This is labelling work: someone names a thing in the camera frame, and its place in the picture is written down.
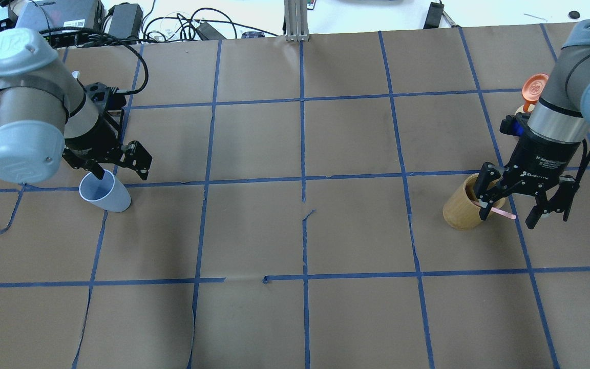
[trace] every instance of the label sticker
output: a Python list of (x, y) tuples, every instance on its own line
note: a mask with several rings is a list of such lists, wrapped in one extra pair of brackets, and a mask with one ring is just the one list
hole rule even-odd
[(86, 25), (86, 19), (69, 20), (63, 23), (63, 27), (84, 27)]

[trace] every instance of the black cable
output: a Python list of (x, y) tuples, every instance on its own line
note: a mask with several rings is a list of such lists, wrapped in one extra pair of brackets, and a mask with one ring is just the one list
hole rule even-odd
[(140, 28), (143, 27), (143, 25), (147, 21), (147, 18), (150, 18), (150, 14), (152, 14), (152, 12), (154, 11), (154, 6), (155, 5), (156, 5), (156, 0), (153, 0), (152, 1), (152, 8), (150, 9), (150, 12), (148, 12), (147, 15), (145, 15), (144, 17), (142, 17), (142, 21), (140, 22)]
[(236, 30), (236, 24), (234, 23), (234, 21), (232, 21), (231, 18), (229, 18), (229, 16), (227, 14), (224, 14), (222, 11), (220, 11), (218, 9), (199, 8), (199, 9), (195, 10), (195, 12), (190, 16), (190, 22), (192, 23), (193, 19), (195, 19), (195, 14), (197, 14), (198, 12), (201, 12), (203, 10), (211, 10), (211, 11), (218, 12), (218, 13), (222, 14), (225, 18), (227, 18), (229, 20), (231, 27), (234, 29), (234, 38), (238, 38), (238, 31)]
[[(210, 19), (199, 19), (199, 20), (195, 20), (197, 22), (207, 22), (207, 23), (226, 23), (229, 24), (229, 21), (227, 20), (210, 20)], [(234, 22), (234, 24), (236, 24), (236, 26), (242, 27), (242, 28), (249, 28), (250, 30), (255, 30), (255, 31), (259, 31), (259, 32), (263, 32), (266, 35), (271, 35), (271, 36), (279, 36), (276, 33), (272, 33), (269, 31), (265, 31), (265, 30), (261, 30), (260, 28), (256, 28), (256, 27), (252, 27), (252, 26), (246, 26), (244, 24), (240, 24), (240, 23), (236, 23)]]
[[(32, 2), (36, 7), (38, 7), (42, 12), (43, 15), (45, 16), (45, 21), (47, 22), (47, 30), (51, 30), (51, 24), (49, 24), (49, 17), (47, 16), (47, 12), (45, 11), (45, 9), (43, 7), (41, 7), (40, 5), (38, 5), (38, 3), (35, 2), (35, 0), (30, 0), (30, 2)], [(51, 32), (49, 32), (49, 41), (51, 44)]]
[(580, 168), (578, 169), (578, 174), (575, 176), (575, 184), (580, 185), (581, 179), (586, 171), (588, 166), (588, 162), (590, 162), (590, 150), (588, 151), (587, 156), (581, 161)]
[[(149, 30), (150, 26), (154, 22), (160, 21), (161, 19), (173, 19), (174, 21), (179, 21), (180, 22), (180, 27), (177, 28), (177, 30), (175, 31), (175, 33), (173, 33), (173, 35), (171, 35), (170, 37), (167, 37), (161, 31), (150, 31)], [(207, 22), (207, 23), (231, 24), (232, 26), (238, 26), (238, 27), (242, 27), (242, 28), (248, 28), (249, 30), (255, 30), (255, 31), (263, 32), (263, 33), (265, 33), (267, 35), (276, 36), (276, 37), (279, 36), (276, 33), (272, 33), (270, 31), (265, 31), (265, 30), (262, 30), (260, 28), (256, 28), (256, 27), (252, 27), (252, 26), (247, 26), (247, 25), (236, 23), (236, 22), (229, 21), (229, 20), (193, 19), (193, 18), (188, 19), (188, 18), (185, 18), (185, 16), (183, 16), (183, 14), (177, 13), (176, 16), (160, 16), (160, 17), (151, 19), (149, 21), (149, 23), (147, 23), (145, 25), (145, 28), (142, 31), (143, 37), (144, 37), (144, 39), (150, 39), (152, 33), (156, 33), (158, 35), (161, 35), (162, 40), (154, 40), (154, 42), (157, 42), (157, 43), (163, 43), (163, 42), (179, 42), (180, 40), (194, 40), (195, 39), (195, 35), (199, 35), (199, 31), (197, 31), (197, 28), (195, 28), (195, 26), (193, 25), (192, 22), (198, 22), (198, 23)], [(186, 30), (188, 32), (188, 35), (186, 35), (185, 37), (183, 37), (183, 34), (182, 34), (182, 38), (181, 39), (172, 40), (173, 37), (174, 37), (174, 35), (176, 33), (183, 33), (183, 30)]]
[(588, 153), (588, 147), (587, 147), (586, 138), (584, 138), (584, 140), (582, 140), (582, 159), (580, 161), (580, 166), (581, 166), (581, 162), (586, 160), (587, 153)]
[(136, 51), (136, 49), (134, 49), (133, 47), (131, 47), (128, 42), (125, 42), (125, 40), (119, 39), (113, 35), (110, 35), (108, 33), (102, 32), (102, 31), (98, 31), (98, 30), (94, 30), (92, 28), (84, 28), (84, 27), (57, 27), (57, 28), (49, 28), (48, 30), (42, 30), (40, 31), (40, 34), (43, 33), (50, 33), (51, 32), (58, 32), (58, 31), (84, 31), (84, 32), (88, 32), (88, 33), (93, 33), (96, 35), (101, 35), (104, 37), (108, 37), (112, 40), (114, 40), (115, 42), (120, 43), (120, 45), (126, 47), (127, 49), (129, 49), (129, 51), (133, 52), (133, 54), (138, 58), (138, 60), (140, 61), (140, 63), (142, 64), (142, 69), (145, 72), (145, 80), (142, 82), (141, 86), (138, 87), (135, 90), (132, 91), (126, 91), (125, 93), (121, 93), (124, 96), (128, 96), (130, 94), (136, 94), (139, 93), (140, 91), (144, 90), (145, 87), (147, 86), (147, 83), (150, 81), (150, 70), (147, 67), (147, 63), (145, 62), (145, 59), (143, 59), (142, 55), (140, 55), (140, 53), (138, 53), (138, 51)]

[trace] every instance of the white plastic cup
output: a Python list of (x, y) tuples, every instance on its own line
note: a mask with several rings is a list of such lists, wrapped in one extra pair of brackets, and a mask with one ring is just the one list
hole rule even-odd
[(101, 180), (88, 173), (79, 183), (79, 195), (109, 212), (124, 212), (131, 205), (129, 190), (109, 170), (104, 170)]

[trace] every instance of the cable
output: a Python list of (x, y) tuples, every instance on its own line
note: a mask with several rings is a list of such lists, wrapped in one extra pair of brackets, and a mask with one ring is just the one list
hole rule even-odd
[[(148, 31), (150, 28), (150, 25), (152, 25), (152, 23), (159, 21), (160, 19), (175, 19), (176, 21), (180, 21), (181, 26), (179, 28), (176, 29), (176, 31), (174, 31), (174, 34), (176, 33), (181, 33), (182, 30), (185, 30), (185, 28), (188, 28), (188, 35), (182, 39), (177, 39), (177, 40), (194, 40), (195, 39), (195, 35), (197, 35), (197, 30), (195, 28), (195, 26), (193, 26), (193, 24), (191, 23), (190, 19), (186, 18), (185, 16), (183, 16), (183, 14), (178, 14), (180, 16), (182, 16), (183, 18), (180, 18), (178, 16), (162, 16), (159, 18), (154, 18), (152, 19), (149, 23), (147, 23), (147, 26), (145, 27), (145, 29), (143, 30), (143, 37), (147, 38), (149, 37), (149, 35), (151, 33), (159, 33), (159, 35), (162, 35), (163, 37), (163, 41), (162, 42), (172, 42), (171, 39), (174, 35), (171, 35), (170, 37), (167, 37), (164, 33), (162, 33), (161, 31)], [(183, 24), (181, 23), (181, 21), (187, 21), (187, 24)]]
[(132, 90), (132, 91), (126, 91), (125, 93), (121, 93), (122, 95), (128, 96), (130, 94), (139, 93), (140, 91), (145, 89), (145, 87), (147, 86), (147, 83), (150, 81), (150, 70), (147, 67), (147, 63), (145, 62), (145, 59), (143, 59), (142, 55), (140, 55), (140, 53), (138, 53), (138, 51), (136, 51), (136, 49), (131, 47), (126, 40), (119, 39), (113, 35), (110, 35), (108, 33), (102, 32), (102, 31), (93, 30), (92, 28), (84, 28), (84, 27), (49, 28), (47, 30), (40, 31), (40, 34), (43, 34), (43, 33), (50, 33), (51, 34), (51, 32), (58, 32), (58, 31), (84, 31), (84, 32), (88, 32), (88, 33), (92, 33), (92, 34), (96, 34), (96, 35), (101, 35), (104, 37), (108, 37), (111, 40), (114, 40), (115, 42), (118, 42), (120, 45), (126, 47), (127, 49), (129, 49), (129, 51), (133, 52), (133, 54), (138, 58), (138, 60), (142, 64), (142, 69), (145, 72), (145, 80), (142, 82), (141, 86), (138, 87), (137, 89)]
[[(211, 19), (196, 19), (195, 21), (201, 23), (201, 22), (207, 22), (207, 23), (227, 23), (229, 24), (229, 21), (227, 20), (211, 20)], [(265, 30), (261, 30), (260, 28), (256, 28), (256, 27), (252, 27), (252, 26), (246, 26), (244, 24), (240, 24), (240, 23), (236, 23), (234, 22), (234, 24), (236, 24), (236, 26), (242, 27), (242, 28), (249, 28), (250, 30), (255, 30), (255, 31), (259, 31), (259, 32), (263, 32), (266, 35), (271, 35), (271, 36), (276, 36), (278, 37), (279, 35), (277, 35), (276, 33), (272, 33), (269, 31), (265, 31)]]
[(578, 174), (575, 176), (575, 184), (577, 186), (580, 185), (581, 179), (582, 179), (584, 172), (586, 171), (586, 168), (588, 166), (588, 162), (590, 162), (590, 150), (588, 151), (587, 156), (581, 161), (580, 168), (578, 169)]
[(234, 38), (238, 38), (238, 31), (236, 30), (236, 24), (234, 24), (234, 21), (232, 21), (231, 18), (229, 18), (229, 16), (227, 14), (224, 14), (222, 11), (220, 11), (218, 9), (214, 9), (214, 8), (199, 8), (199, 9), (195, 10), (193, 12), (193, 16), (190, 17), (190, 22), (191, 23), (192, 23), (193, 19), (195, 19), (195, 14), (197, 14), (198, 12), (201, 12), (202, 10), (212, 10), (214, 12), (218, 12), (218, 13), (222, 14), (231, 23), (231, 27), (234, 29)]
[(142, 21), (140, 22), (140, 28), (143, 27), (143, 25), (147, 21), (147, 18), (150, 18), (150, 14), (152, 14), (152, 12), (154, 11), (155, 5), (156, 5), (156, 0), (153, 0), (152, 1), (152, 8), (150, 9), (150, 12), (148, 12), (147, 15), (145, 15), (144, 17), (142, 17)]
[(38, 7), (42, 12), (43, 15), (45, 16), (45, 21), (47, 22), (47, 30), (51, 30), (51, 24), (49, 24), (49, 17), (47, 16), (47, 12), (45, 12), (45, 9), (43, 7), (41, 7), (40, 5), (38, 5), (38, 3), (35, 2), (35, 0), (29, 0), (30, 2), (32, 2), (36, 7)]
[[(171, 12), (171, 13), (168, 13), (168, 14), (166, 14), (164, 17), (162, 17), (162, 19), (161, 19), (161, 22), (159, 23), (159, 30), (163, 30), (163, 22), (164, 22), (164, 21), (165, 21), (165, 19), (166, 19), (165, 17), (169, 17), (169, 16), (170, 16), (170, 15), (172, 15), (172, 14), (180, 14), (180, 13), (184, 13), (184, 12), (179, 12), (179, 11), (176, 11), (176, 12)], [(176, 32), (178, 32), (178, 31), (179, 31), (179, 25), (177, 25), (177, 26), (176, 26), (176, 27), (173, 29), (173, 33), (176, 33)]]

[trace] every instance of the silver cylinder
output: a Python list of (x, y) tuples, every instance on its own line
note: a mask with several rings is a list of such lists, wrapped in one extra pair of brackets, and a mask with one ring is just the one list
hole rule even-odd
[(536, 105), (527, 124), (536, 135), (554, 142), (580, 142), (588, 132), (584, 118), (555, 112), (541, 103)]

